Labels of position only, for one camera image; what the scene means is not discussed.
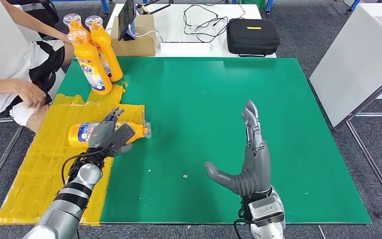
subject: bottle label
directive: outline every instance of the bottle label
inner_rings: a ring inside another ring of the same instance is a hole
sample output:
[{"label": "bottle label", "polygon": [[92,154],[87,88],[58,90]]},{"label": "bottle label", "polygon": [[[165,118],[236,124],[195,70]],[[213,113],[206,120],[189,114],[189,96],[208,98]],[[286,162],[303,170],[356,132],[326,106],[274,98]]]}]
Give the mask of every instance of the bottle label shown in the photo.
[{"label": "bottle label", "polygon": [[91,87],[96,91],[104,91],[106,88],[104,87],[103,81],[101,80],[98,71],[94,69],[93,66],[91,66],[92,61],[79,58],[77,58],[77,60]]},{"label": "bottle label", "polygon": [[101,64],[103,65],[104,70],[106,71],[107,76],[112,77],[112,73],[110,72],[110,68],[109,68],[109,63],[107,62],[107,59],[104,56],[103,51],[101,50],[101,47],[97,43],[94,43],[94,45],[97,49],[99,59],[101,61]]},{"label": "bottle label", "polygon": [[90,136],[92,135],[92,131],[98,123],[82,123],[78,127],[77,139],[79,142],[88,142]]}]

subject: cardboard box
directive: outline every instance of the cardboard box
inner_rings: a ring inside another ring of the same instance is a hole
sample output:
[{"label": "cardboard box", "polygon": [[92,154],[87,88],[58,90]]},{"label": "cardboard box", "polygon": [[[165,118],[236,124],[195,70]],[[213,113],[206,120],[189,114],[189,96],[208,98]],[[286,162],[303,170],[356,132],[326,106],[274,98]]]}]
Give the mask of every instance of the cardboard box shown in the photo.
[{"label": "cardboard box", "polygon": [[[143,35],[149,31],[154,31],[153,15],[138,15],[134,19],[135,34]],[[112,40],[112,48],[116,56],[155,56],[157,47],[160,44],[156,39],[156,34],[151,32],[143,37],[136,37],[135,40],[118,41],[118,16],[113,21],[110,38]]]}]

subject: black case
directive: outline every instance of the black case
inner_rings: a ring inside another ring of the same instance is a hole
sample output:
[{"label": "black case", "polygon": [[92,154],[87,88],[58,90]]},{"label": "black case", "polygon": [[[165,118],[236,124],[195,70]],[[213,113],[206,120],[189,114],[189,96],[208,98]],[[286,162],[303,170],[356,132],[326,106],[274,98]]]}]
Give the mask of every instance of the black case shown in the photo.
[{"label": "black case", "polygon": [[231,19],[226,37],[229,52],[239,55],[271,55],[281,42],[272,20]]}]

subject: silver robotic arm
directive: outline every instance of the silver robotic arm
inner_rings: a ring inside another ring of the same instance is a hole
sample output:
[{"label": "silver robotic arm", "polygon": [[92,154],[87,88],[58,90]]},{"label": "silver robotic arm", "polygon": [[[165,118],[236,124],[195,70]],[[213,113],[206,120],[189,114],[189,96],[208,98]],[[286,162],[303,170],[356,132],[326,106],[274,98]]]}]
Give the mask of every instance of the silver robotic arm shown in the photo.
[{"label": "silver robotic arm", "polygon": [[255,239],[282,239],[285,211],[276,190],[270,184],[270,155],[261,136],[258,111],[248,100],[241,114],[246,126],[247,144],[239,175],[219,171],[211,162],[204,163],[208,176],[218,184],[241,196],[241,219],[235,222],[250,225]]},{"label": "silver robotic arm", "polygon": [[115,130],[122,112],[114,108],[92,131],[87,151],[65,161],[75,158],[67,183],[24,239],[73,238],[93,188],[102,176],[104,159],[131,149],[132,145],[126,142],[135,134],[134,130],[127,124]]}]

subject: person's arm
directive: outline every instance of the person's arm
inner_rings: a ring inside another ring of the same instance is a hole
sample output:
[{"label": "person's arm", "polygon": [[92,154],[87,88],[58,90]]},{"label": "person's arm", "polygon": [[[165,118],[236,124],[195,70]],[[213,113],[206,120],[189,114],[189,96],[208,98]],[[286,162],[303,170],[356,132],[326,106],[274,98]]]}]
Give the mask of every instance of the person's arm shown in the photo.
[{"label": "person's arm", "polygon": [[12,20],[18,25],[27,27],[31,30],[38,31],[43,34],[63,40],[64,42],[70,43],[66,34],[63,34],[62,32],[42,23],[41,21],[25,13],[23,10],[12,6],[6,0],[0,1],[2,2],[6,11],[11,16]]},{"label": "person's arm", "polygon": [[35,84],[25,80],[0,80],[0,94],[13,93],[21,97],[29,107],[41,107],[45,100],[44,92]]}]

